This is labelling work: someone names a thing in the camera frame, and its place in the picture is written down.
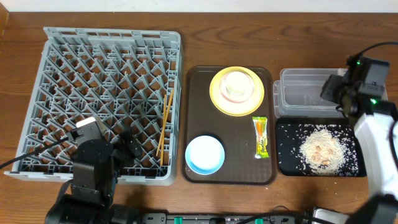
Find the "wooden chopstick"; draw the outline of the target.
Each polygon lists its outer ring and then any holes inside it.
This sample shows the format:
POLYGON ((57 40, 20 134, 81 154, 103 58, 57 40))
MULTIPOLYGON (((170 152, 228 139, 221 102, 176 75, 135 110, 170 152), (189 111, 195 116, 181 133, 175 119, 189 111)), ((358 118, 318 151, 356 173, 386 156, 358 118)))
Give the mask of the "wooden chopstick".
MULTIPOLYGON (((165 125, 166 125, 166 123, 167 123, 167 118, 168 118, 168 116, 169 116, 169 112, 170 112, 170 108, 171 108, 173 96, 174 96, 174 89, 172 89, 171 95, 170 95, 170 98, 169 98, 169 101, 168 101, 168 103, 167 103, 167 109, 166 109, 166 122, 165 122, 165 125)), ((159 145, 158 145, 158 148, 157 148, 156 156, 158 156, 159 154, 160 154, 160 139, 159 139, 159 145)))
POLYGON ((163 166, 163 157, 164 157, 164 133, 165 133, 165 122, 166 122, 166 109, 167 109, 167 94, 164 95, 164 112, 163 112, 163 125, 162 125, 162 133, 160 137, 160 166, 163 166))

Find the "light blue bowl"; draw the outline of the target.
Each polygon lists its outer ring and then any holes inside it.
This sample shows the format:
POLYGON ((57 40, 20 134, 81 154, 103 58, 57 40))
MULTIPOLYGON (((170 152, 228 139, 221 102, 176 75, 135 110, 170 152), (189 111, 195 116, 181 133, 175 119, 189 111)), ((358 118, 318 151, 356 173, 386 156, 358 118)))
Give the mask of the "light blue bowl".
POLYGON ((185 150, 185 162, 196 174, 211 175, 223 165, 225 150, 215 137, 202 135, 188 143, 185 150))

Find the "yellow green snack wrapper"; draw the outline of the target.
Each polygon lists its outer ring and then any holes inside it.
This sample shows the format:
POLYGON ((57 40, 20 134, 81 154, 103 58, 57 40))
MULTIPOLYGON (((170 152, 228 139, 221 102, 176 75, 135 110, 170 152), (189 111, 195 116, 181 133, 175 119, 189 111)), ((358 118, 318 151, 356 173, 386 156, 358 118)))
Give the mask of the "yellow green snack wrapper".
POLYGON ((254 123, 254 129, 256 133, 256 159, 269 158, 267 150, 268 138, 267 138, 267 118, 260 116, 253 116, 252 121, 254 123))

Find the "white cup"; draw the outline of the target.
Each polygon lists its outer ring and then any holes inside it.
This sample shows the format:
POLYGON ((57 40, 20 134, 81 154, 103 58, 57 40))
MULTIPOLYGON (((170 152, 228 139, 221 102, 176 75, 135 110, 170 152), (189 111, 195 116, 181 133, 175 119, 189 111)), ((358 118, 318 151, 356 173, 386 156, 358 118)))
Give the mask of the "white cup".
POLYGON ((252 91, 252 80, 244 72, 230 72, 225 76, 224 85, 228 96, 248 96, 252 91))

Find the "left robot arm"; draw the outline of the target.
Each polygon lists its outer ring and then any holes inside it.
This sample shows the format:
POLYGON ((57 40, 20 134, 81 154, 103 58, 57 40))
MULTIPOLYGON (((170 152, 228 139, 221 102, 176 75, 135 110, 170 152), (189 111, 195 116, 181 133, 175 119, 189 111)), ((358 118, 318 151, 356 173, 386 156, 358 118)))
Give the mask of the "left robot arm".
POLYGON ((67 136, 78 144, 73 178, 62 185, 45 223, 142 223, 138 209, 113 203, 121 171, 143 152, 132 130, 121 132, 115 143, 95 124, 67 136))

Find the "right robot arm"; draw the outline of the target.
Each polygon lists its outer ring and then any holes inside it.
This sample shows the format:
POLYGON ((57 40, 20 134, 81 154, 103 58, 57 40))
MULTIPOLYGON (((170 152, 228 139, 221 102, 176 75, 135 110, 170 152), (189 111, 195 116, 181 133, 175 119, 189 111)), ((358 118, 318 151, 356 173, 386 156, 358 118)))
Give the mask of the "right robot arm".
POLYGON ((347 223, 394 223, 397 216, 397 108, 383 94, 383 86, 339 75, 330 75, 320 94, 347 117, 368 177, 369 200, 347 223))

